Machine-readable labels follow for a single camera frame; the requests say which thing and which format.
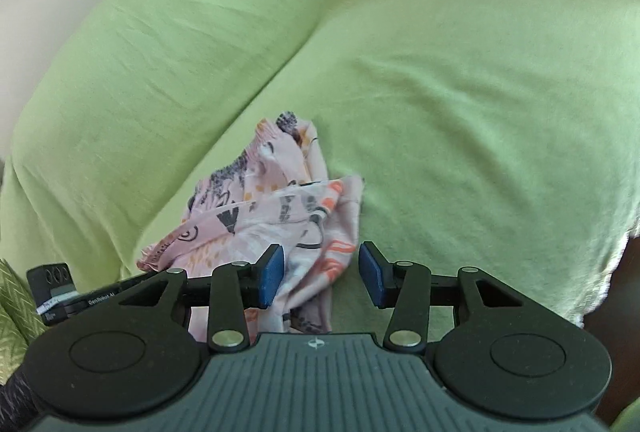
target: green woven fabric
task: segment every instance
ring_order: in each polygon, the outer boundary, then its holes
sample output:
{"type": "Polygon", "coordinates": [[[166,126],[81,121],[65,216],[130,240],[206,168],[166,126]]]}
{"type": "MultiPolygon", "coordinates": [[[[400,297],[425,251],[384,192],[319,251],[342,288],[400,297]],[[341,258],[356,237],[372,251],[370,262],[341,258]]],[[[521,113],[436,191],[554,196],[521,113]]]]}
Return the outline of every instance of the green woven fabric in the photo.
{"type": "Polygon", "coordinates": [[[22,363],[27,345],[45,326],[33,298],[5,261],[0,261],[0,383],[22,363]]]}
{"type": "Polygon", "coordinates": [[[0,305],[28,344],[46,329],[31,294],[5,261],[0,261],[0,305]]]}
{"type": "Polygon", "coordinates": [[[22,363],[25,352],[27,342],[11,317],[0,307],[0,383],[4,384],[22,363]]]}

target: dark brown surface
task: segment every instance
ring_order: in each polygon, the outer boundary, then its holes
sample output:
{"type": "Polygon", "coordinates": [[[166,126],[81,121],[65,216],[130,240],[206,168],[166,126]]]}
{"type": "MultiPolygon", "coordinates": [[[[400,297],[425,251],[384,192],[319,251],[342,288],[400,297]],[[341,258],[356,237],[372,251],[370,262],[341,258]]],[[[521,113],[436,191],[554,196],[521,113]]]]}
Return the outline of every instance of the dark brown surface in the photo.
{"type": "Polygon", "coordinates": [[[611,384],[596,412],[610,425],[640,398],[640,239],[629,241],[609,296],[584,318],[584,326],[604,344],[613,362],[611,384]]]}

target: green blanket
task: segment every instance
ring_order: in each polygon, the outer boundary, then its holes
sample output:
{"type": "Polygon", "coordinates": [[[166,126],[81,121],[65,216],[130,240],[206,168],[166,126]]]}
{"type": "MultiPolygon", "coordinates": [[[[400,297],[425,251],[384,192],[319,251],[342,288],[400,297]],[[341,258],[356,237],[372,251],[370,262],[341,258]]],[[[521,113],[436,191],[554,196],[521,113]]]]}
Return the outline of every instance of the green blanket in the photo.
{"type": "MultiPolygon", "coordinates": [[[[134,273],[262,117],[314,121],[367,186],[361,237],[476,265],[578,321],[640,205],[640,0],[104,0],[15,130],[0,256],[134,273]]],[[[388,314],[350,268],[336,330],[388,314]]],[[[450,316],[434,316],[434,336],[450,316]]]]}

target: pink patterned cloth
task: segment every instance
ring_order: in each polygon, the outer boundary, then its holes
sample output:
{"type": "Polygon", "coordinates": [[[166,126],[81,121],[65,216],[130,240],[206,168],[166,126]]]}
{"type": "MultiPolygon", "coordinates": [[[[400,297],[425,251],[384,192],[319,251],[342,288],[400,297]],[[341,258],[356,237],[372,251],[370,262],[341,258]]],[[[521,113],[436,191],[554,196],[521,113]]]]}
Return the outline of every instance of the pink patterned cloth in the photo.
{"type": "MultiPolygon", "coordinates": [[[[233,261],[255,263],[280,244],[285,276],[273,304],[244,312],[252,340],[329,332],[331,285],[356,250],[363,187],[359,176],[328,179],[311,122],[293,113],[262,120],[235,162],[198,182],[182,224],[146,247],[138,267],[204,277],[233,261]]],[[[206,308],[193,309],[189,331],[206,341],[206,308]]]]}

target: black circular disc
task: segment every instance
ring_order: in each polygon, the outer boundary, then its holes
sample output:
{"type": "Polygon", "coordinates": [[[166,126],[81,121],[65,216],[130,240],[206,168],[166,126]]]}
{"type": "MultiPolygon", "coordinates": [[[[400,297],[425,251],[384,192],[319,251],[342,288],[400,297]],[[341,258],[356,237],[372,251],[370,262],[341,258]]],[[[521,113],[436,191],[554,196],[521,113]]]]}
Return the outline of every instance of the black circular disc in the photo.
{"type": "Polygon", "coordinates": [[[83,336],[71,346],[69,355],[89,372],[116,372],[137,364],[145,355],[141,338],[122,331],[100,331],[83,336]]]}
{"type": "Polygon", "coordinates": [[[95,307],[41,335],[24,371],[45,404],[73,418],[116,420],[180,393],[200,365],[193,337],[154,307],[95,307]]]}
{"type": "Polygon", "coordinates": [[[548,376],[566,361],[558,343],[545,336],[527,333],[498,338],[491,345],[491,358],[498,367],[526,378],[548,376]]]}
{"type": "Polygon", "coordinates": [[[609,354],[593,336],[546,310],[520,308],[491,308],[453,329],[434,367],[463,401],[521,420],[591,410],[611,374],[609,354]]]}

